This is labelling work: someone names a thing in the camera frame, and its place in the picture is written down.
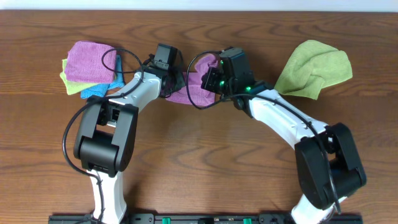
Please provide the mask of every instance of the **pink microfiber towel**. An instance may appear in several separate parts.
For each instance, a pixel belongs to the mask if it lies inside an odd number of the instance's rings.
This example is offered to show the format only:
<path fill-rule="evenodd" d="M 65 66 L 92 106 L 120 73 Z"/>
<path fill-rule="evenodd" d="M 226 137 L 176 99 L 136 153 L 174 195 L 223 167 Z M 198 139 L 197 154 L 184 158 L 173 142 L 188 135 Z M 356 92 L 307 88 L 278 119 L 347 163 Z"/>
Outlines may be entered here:
<path fill-rule="evenodd" d="M 68 54 L 65 74 L 68 81 L 83 83 L 112 83 L 114 72 L 106 69 L 101 63 L 102 55 L 113 47 L 89 41 L 78 41 Z M 114 68 L 116 51 L 109 52 L 104 63 Z"/>
<path fill-rule="evenodd" d="M 208 71 L 209 67 L 217 67 L 218 61 L 212 54 L 208 54 L 205 57 L 199 59 L 195 65 L 197 72 L 189 73 L 189 94 L 191 95 L 192 101 L 198 106 L 206 106 L 215 101 L 215 93 L 200 88 L 201 77 Z M 188 99 L 187 87 L 183 87 L 180 91 L 173 93 L 166 100 L 174 103 L 183 103 L 190 105 L 191 102 Z"/>

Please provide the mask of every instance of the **wooden table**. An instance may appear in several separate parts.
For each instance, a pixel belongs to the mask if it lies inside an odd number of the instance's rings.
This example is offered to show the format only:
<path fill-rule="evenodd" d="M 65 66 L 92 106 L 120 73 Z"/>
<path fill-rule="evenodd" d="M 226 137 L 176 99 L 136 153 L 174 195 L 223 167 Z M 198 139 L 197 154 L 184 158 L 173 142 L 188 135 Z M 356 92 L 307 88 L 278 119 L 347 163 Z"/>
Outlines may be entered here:
<path fill-rule="evenodd" d="M 343 211 L 361 213 L 365 223 L 395 223 L 397 14 L 147 11 L 0 11 L 0 223 L 46 223 L 53 213 L 94 208 L 89 179 L 61 152 L 65 126 L 85 103 L 66 94 L 58 75 L 76 41 L 124 47 L 143 60 L 159 42 L 179 48 L 187 61 L 239 46 L 256 77 L 274 84 L 308 39 L 344 50 L 354 77 L 322 90 L 317 101 L 287 100 L 351 128 L 368 184 Z M 137 68 L 133 58 L 123 62 L 125 70 Z M 131 212 L 259 213 L 291 210 L 302 194 L 297 179 L 288 144 L 231 103 L 198 111 L 157 99 L 139 115 L 124 192 Z"/>

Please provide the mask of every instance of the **yellow cloth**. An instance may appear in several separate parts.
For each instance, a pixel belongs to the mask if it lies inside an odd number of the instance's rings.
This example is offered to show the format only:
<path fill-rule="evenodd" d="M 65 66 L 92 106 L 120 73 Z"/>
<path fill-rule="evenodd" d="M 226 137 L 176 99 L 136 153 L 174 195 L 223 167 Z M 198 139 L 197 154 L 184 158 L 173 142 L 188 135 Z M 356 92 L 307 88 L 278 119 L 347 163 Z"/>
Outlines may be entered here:
<path fill-rule="evenodd" d="M 346 53 L 316 40 L 300 44 L 275 84 L 283 95 L 318 99 L 322 88 L 353 77 Z"/>
<path fill-rule="evenodd" d="M 67 76 L 65 74 L 65 67 L 67 66 L 67 59 L 62 60 L 62 72 L 60 73 L 60 77 L 67 88 L 68 95 L 72 95 L 78 93 L 82 90 L 90 88 L 92 86 L 98 85 L 98 83 L 78 83 L 71 82 L 67 80 Z"/>

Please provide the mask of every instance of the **black cable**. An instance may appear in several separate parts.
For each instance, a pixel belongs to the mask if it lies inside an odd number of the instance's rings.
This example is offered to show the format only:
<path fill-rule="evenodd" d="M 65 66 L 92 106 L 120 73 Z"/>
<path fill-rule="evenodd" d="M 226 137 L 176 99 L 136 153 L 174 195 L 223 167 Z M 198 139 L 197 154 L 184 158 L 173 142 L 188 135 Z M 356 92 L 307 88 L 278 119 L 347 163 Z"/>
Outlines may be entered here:
<path fill-rule="evenodd" d="M 312 133 L 313 133 L 314 136 L 315 136 L 315 139 L 317 140 L 317 143 L 318 143 L 318 145 L 319 145 L 319 147 L 320 147 L 322 156 L 323 156 L 323 158 L 324 158 L 324 161 L 325 161 L 325 163 L 326 163 L 326 167 L 327 167 L 327 170 L 328 170 L 330 188 L 331 188 L 331 191 L 332 191 L 332 193 L 333 193 L 333 200 L 335 201 L 334 207 L 336 208 L 337 213 L 338 213 L 338 214 L 341 214 L 340 202 L 339 202 L 339 200 L 338 200 L 338 196 L 337 196 L 337 192 L 336 192 L 335 183 L 334 183 L 334 181 L 333 181 L 333 176 L 332 176 L 332 174 L 331 174 L 331 168 L 330 168 L 330 164 L 329 164 L 328 153 L 326 152 L 326 149 L 325 149 L 325 147 L 324 147 L 324 145 L 323 145 L 323 143 L 322 143 L 322 140 L 320 139 L 320 136 L 319 136 L 318 133 L 315 131 L 315 128 L 312 126 L 311 121 L 307 121 L 305 118 L 303 118 L 301 115 L 299 115 L 298 113 L 296 113 L 294 110 L 290 109 L 288 106 L 284 105 L 283 103 L 278 102 L 277 100 L 274 100 L 274 99 L 271 99 L 271 98 L 268 98 L 268 97 L 265 97 L 265 96 L 259 96 L 259 95 L 249 94 L 249 93 L 240 93 L 240 94 L 225 96 L 225 97 L 223 97 L 222 99 L 220 99 L 220 100 L 218 100 L 218 101 L 216 101 L 216 102 L 214 102 L 214 103 L 211 103 L 211 104 L 209 104 L 209 105 L 207 105 L 207 106 L 202 106 L 202 107 L 196 105 L 196 104 L 192 101 L 191 96 L 190 96 L 190 93 L 189 93 L 189 85 L 188 85 L 190 67 L 192 66 L 192 64 L 194 63 L 194 61 L 195 61 L 198 57 L 200 57 L 200 56 L 202 56 L 202 55 L 204 55 L 204 54 L 219 54 L 219 53 L 220 53 L 220 52 L 218 52 L 218 51 L 208 50 L 208 51 L 205 51 L 205 52 L 202 52 L 202 53 L 198 54 L 198 55 L 197 55 L 196 57 L 194 57 L 194 58 L 192 59 L 192 61 L 189 63 L 188 68 L 187 68 L 187 77 L 186 77 L 187 83 L 186 83 L 186 84 L 187 84 L 187 95 L 188 95 L 188 99 L 189 99 L 189 101 L 191 102 L 191 104 L 192 104 L 194 107 L 196 107 L 197 109 L 199 109 L 199 110 L 205 110 L 205 109 L 211 108 L 212 106 L 217 105 L 218 103 L 224 102 L 224 101 L 226 101 L 226 100 L 228 100 L 228 99 L 232 99 L 232 98 L 235 98 L 235 97 L 240 97 L 240 96 L 241 96 L 241 97 L 250 97 L 250 98 L 257 97 L 257 98 L 260 98 L 260 99 L 262 99 L 262 100 L 267 100 L 267 101 L 270 101 L 270 102 L 272 102 L 272 103 L 275 103 L 275 104 L 277 104 L 277 105 L 279 105 L 279 106 L 285 108 L 287 111 L 291 112 L 294 116 L 298 117 L 298 119 L 300 119 L 308 128 L 310 128 L 310 130 L 312 131 Z"/>
<path fill-rule="evenodd" d="M 140 79 L 138 80 L 137 84 L 134 85 L 134 86 L 133 86 L 130 90 L 128 90 L 127 92 L 121 93 L 121 94 L 118 95 L 118 96 L 104 96 L 104 97 L 101 97 L 101 98 L 97 98 L 97 99 L 94 99 L 93 101 L 87 103 L 87 104 L 84 105 L 83 107 L 81 107 L 81 108 L 72 116 L 72 118 L 71 118 L 71 120 L 69 121 L 67 127 L 65 128 L 65 132 L 63 133 L 63 138 L 62 138 L 62 151 L 63 151 L 63 156 L 65 157 L 65 160 L 67 161 L 68 165 L 69 165 L 70 167 L 72 167 L 75 171 L 77 171 L 77 172 L 79 172 L 79 173 L 81 173 L 81 174 L 83 174 L 83 175 L 87 175 L 88 177 L 95 178 L 95 179 L 97 180 L 97 185 L 98 185 L 98 190 L 99 190 L 99 197 L 100 197 L 100 199 L 101 199 L 101 213 L 100 213 L 98 219 L 94 219 L 94 218 L 93 218 L 93 221 L 96 222 L 96 223 L 101 223 L 102 216 L 103 216 L 103 213 L 104 213 L 104 210 L 105 210 L 105 207 L 104 207 L 104 195 L 103 195 L 102 186 L 101 186 L 101 179 L 100 179 L 100 177 L 97 176 L 97 175 L 94 175 L 94 174 L 91 174 L 91 173 L 88 173 L 88 172 L 86 172 L 86 171 L 84 171 L 84 170 L 79 169 L 77 166 L 75 166 L 75 165 L 72 163 L 72 161 L 71 161 L 71 160 L 69 159 L 69 157 L 68 157 L 68 152 L 67 152 L 67 136 L 68 136 L 70 127 L 72 126 L 72 124 L 73 124 L 73 122 L 76 120 L 76 118 L 81 114 L 81 112 L 83 112 L 84 110 L 86 110 L 87 108 L 93 106 L 93 105 L 96 104 L 96 103 L 99 103 L 99 102 L 102 102 L 102 103 L 103 103 L 103 102 L 105 102 L 105 101 L 108 101 L 109 99 L 122 98 L 122 97 L 124 97 L 125 95 L 128 95 L 128 94 L 130 94 L 131 92 L 133 92 L 133 91 L 142 83 L 142 80 L 144 79 L 144 69 L 143 69 L 143 67 L 142 67 L 142 63 L 141 63 L 141 61 L 139 60 L 139 58 L 137 57 L 137 55 L 135 55 L 134 53 L 132 53 L 132 52 L 126 50 L 126 49 L 115 48 L 115 49 L 107 50 L 107 51 L 103 54 L 103 56 L 102 56 L 102 58 L 101 58 L 101 62 L 102 62 L 102 64 L 104 65 L 104 67 L 105 67 L 106 69 L 112 71 L 112 72 L 117 72 L 117 73 L 122 73 L 122 74 L 126 74 L 126 73 L 135 73 L 135 72 L 136 72 L 136 71 L 128 71 L 128 72 L 115 71 L 115 70 L 110 69 L 109 67 L 107 67 L 107 66 L 105 65 L 105 63 L 104 63 L 104 58 L 105 58 L 105 56 L 106 56 L 109 52 L 112 52 L 112 51 L 115 51 L 115 50 L 127 52 L 128 54 L 132 55 L 132 56 L 138 61 L 139 66 L 140 66 L 140 69 L 141 69 L 141 76 L 140 76 Z"/>
<path fill-rule="evenodd" d="M 207 51 L 205 51 L 205 52 L 202 52 L 202 53 L 196 55 L 196 56 L 192 59 L 192 61 L 189 63 L 189 65 L 188 65 L 187 74 L 186 74 L 187 77 L 185 77 L 185 86 L 187 87 L 187 95 L 188 95 L 189 101 L 190 101 L 191 104 L 192 104 L 194 107 L 196 107 L 198 110 L 204 110 L 204 109 L 210 108 L 210 107 L 212 107 L 212 106 L 214 106 L 214 105 L 217 105 L 218 103 L 221 103 L 222 100 L 218 100 L 218 101 L 216 101 L 216 102 L 214 102 L 214 103 L 212 103 L 212 104 L 210 104 L 210 105 L 203 106 L 203 107 L 196 105 L 196 104 L 192 101 L 192 99 L 191 99 L 191 94 L 189 94 L 189 70 L 191 69 L 192 64 L 194 63 L 194 61 L 195 61 L 198 57 L 200 57 L 200 56 L 202 56 L 202 55 L 204 55 L 204 54 L 217 54 L 217 55 L 218 55 L 219 53 L 220 53 L 220 51 L 207 50 Z"/>

